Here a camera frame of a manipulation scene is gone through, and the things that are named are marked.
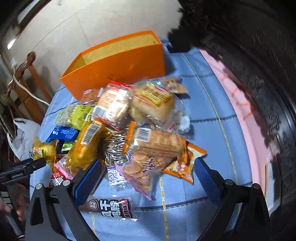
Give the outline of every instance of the white plastic bag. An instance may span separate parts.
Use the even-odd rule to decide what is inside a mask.
[[[17,136],[12,141],[7,133],[9,146],[21,161],[29,159],[32,157],[33,137],[38,134],[40,125],[23,118],[15,118],[13,122],[17,126]]]

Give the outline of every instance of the table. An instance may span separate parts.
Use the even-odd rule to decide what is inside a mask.
[[[168,40],[162,42],[166,77],[181,76],[183,86],[189,91],[181,96],[192,123],[189,141],[207,150],[205,162],[211,169],[219,171],[224,179],[232,179],[239,185],[251,185],[250,160],[239,120],[211,67],[198,49],[169,53],[165,47]],[[52,132],[57,113],[67,104],[75,103],[77,100],[61,85],[42,122],[38,134],[41,141],[46,141]],[[30,195],[38,183],[48,186],[50,176],[49,166],[34,172],[30,178]],[[110,197],[115,192],[124,195],[124,191],[111,188],[104,177],[94,197]],[[193,185],[163,174],[154,186],[154,193],[152,201],[141,196],[141,216],[137,221],[119,221],[84,213],[83,216],[100,240],[197,240],[217,210],[195,174]],[[65,234],[75,240],[58,208],[57,212]],[[234,226],[237,214],[238,207],[228,229]]]

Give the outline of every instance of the wall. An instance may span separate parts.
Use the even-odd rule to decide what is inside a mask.
[[[17,36],[9,54],[20,64],[35,51],[34,65],[53,95],[60,76],[81,51],[148,29],[166,37],[178,26],[179,7],[177,0],[52,0]]]

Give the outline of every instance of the orange box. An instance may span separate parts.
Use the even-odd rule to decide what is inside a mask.
[[[152,31],[125,35],[81,52],[60,78],[80,100],[82,92],[110,80],[131,84],[165,75],[163,46]]]

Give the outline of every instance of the blue snack package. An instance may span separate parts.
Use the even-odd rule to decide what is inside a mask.
[[[65,126],[55,126],[49,136],[49,139],[59,139],[65,141],[75,141],[79,134],[79,130]]]

